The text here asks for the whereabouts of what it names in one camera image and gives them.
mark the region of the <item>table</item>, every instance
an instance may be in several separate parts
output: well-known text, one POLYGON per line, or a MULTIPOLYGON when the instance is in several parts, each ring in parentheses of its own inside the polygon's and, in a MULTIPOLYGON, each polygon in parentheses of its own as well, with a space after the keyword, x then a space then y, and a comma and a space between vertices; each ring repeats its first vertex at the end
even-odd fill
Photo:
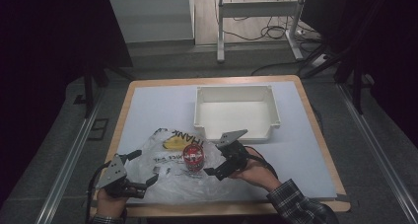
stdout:
MULTIPOLYGON (((205 78, 205 79, 171 79, 171 80, 145 80, 134 81, 130 84, 126 93, 125 101, 119 115, 110 147, 107 152, 106 161, 111 160, 117 151, 123 126, 126 121, 131 99, 135 88, 138 87, 159 87, 159 86, 180 86, 180 85, 212 85, 212 84, 244 84, 244 83, 262 83, 262 82, 286 82, 295 83, 299 96, 303 102, 307 116, 313 128, 313 133, 318 142, 326 167, 328 168, 336 192, 339 196, 345 196, 346 191, 335 169, 331 155, 326 143, 322 137, 319 126, 315 120, 314 112, 308 101, 303 85, 297 76, 261 76, 261 77, 226 77, 226 78, 205 78)), ((336 212, 348 211, 350 202, 346 200, 324 201, 336 212)), ((162 216, 211 216, 211 215, 257 215, 276 213, 276 210, 270 203, 259 202, 211 202, 207 204, 193 205, 162 205, 162 204, 135 204, 128 206, 128 216, 130 217, 162 217, 162 216)))

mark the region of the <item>person's left hand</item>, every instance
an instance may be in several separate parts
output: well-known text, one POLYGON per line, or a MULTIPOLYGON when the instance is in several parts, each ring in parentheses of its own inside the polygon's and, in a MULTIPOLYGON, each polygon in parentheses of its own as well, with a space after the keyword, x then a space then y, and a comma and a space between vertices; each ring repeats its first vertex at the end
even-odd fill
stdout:
POLYGON ((98 192, 98 211, 97 214, 118 218, 125 209, 128 197, 112 197, 101 188, 98 192))

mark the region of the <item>human hand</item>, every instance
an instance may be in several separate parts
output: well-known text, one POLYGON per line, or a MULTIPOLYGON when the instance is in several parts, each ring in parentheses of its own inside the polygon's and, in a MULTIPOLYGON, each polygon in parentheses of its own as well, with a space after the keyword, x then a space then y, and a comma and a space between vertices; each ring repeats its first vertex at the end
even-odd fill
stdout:
MULTIPOLYGON (((253 156, 262 158, 262 156, 253 148, 245 147, 246 151, 253 156)), ((268 192, 278 188, 280 181, 263 164, 249 159, 244 170, 236 171, 230 175, 231 179, 242 179, 254 186, 263 187, 268 192)))
POLYGON ((118 218, 125 209, 128 197, 112 197, 101 188, 98 192, 98 211, 97 214, 118 218))

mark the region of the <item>person's right hand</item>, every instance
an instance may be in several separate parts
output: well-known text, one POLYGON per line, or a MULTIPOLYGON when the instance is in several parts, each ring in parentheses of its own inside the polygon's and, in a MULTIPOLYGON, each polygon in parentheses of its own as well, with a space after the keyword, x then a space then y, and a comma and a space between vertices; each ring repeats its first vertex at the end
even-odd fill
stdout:
MULTIPOLYGON (((246 151, 256 157, 262 158, 261 155, 251 147, 245 147, 246 151)), ((231 179, 242 179, 254 186, 263 187, 268 192, 278 188, 280 181, 274 177, 274 175, 263 166, 260 162, 249 159, 246 163, 246 167, 242 171, 236 171, 230 175, 231 179)))

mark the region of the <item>white plastic tray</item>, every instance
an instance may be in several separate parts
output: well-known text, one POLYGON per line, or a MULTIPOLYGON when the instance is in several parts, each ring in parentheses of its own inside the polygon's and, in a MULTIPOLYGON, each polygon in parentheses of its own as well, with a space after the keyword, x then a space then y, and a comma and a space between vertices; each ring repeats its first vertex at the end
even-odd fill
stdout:
POLYGON ((240 140, 266 140, 280 126, 271 86, 198 87, 194 128, 208 140, 247 129, 240 140))

